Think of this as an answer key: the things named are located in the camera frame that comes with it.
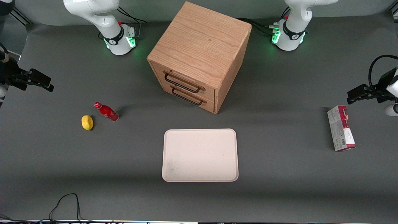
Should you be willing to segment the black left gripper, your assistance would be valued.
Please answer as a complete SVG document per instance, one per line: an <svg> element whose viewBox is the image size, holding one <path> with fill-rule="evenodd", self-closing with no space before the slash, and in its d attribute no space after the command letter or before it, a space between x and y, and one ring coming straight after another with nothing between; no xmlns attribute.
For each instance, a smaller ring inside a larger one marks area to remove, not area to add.
<svg viewBox="0 0 398 224"><path fill-rule="evenodd" d="M394 101L397 102L397 93L392 93L387 89L389 85L393 81L394 84L397 84L397 69L394 68L387 73L383 74L378 83L374 85L374 89L376 90L376 95L373 94L373 89L368 85L359 85L356 88L347 92L347 104L352 105L355 102L361 100L370 100L377 99L379 104L384 103L385 101Z"/></svg>

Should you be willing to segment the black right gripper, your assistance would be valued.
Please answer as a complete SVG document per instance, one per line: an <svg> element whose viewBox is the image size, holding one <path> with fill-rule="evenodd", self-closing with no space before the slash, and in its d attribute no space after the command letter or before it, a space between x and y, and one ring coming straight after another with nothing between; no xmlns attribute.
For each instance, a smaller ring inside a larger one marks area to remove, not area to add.
<svg viewBox="0 0 398 224"><path fill-rule="evenodd" d="M49 92L53 92L54 85L51 84L51 78L44 75L36 69L30 69L28 72L19 68L16 60L12 57L5 61L5 57L1 56L0 62L0 82L14 86L22 91L26 91L28 86L37 86Z"/></svg>

